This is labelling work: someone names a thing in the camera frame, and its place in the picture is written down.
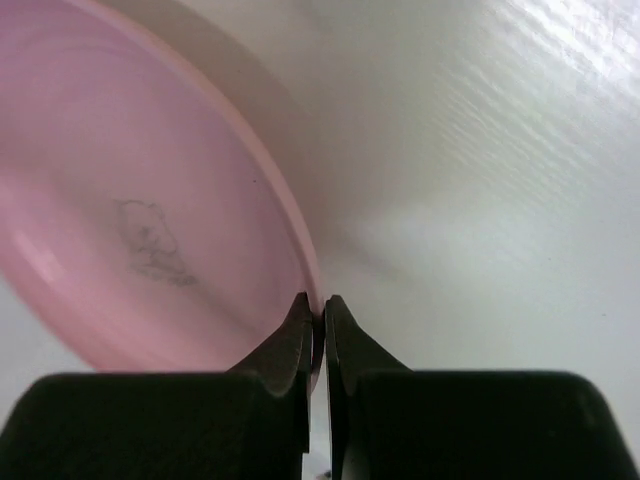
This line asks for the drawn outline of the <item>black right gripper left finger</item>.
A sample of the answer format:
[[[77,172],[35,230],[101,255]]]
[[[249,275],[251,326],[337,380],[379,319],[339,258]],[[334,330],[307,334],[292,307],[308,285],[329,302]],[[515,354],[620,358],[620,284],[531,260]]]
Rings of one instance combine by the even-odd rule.
[[[309,450],[313,315],[225,372],[56,374],[1,432],[5,479],[297,479]]]

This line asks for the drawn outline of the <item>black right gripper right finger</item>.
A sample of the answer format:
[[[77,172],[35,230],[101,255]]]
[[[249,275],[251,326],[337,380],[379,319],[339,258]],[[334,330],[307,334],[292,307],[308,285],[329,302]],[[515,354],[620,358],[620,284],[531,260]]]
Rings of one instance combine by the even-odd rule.
[[[336,479],[635,479],[600,391],[569,372],[413,370],[326,304]]]

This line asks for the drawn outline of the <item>pink plate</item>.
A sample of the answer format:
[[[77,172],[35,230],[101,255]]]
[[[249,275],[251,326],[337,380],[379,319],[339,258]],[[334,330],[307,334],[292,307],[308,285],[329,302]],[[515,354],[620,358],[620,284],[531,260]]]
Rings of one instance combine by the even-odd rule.
[[[1,5],[1,270],[94,368],[225,370],[323,308],[294,196],[198,69],[94,1]]]

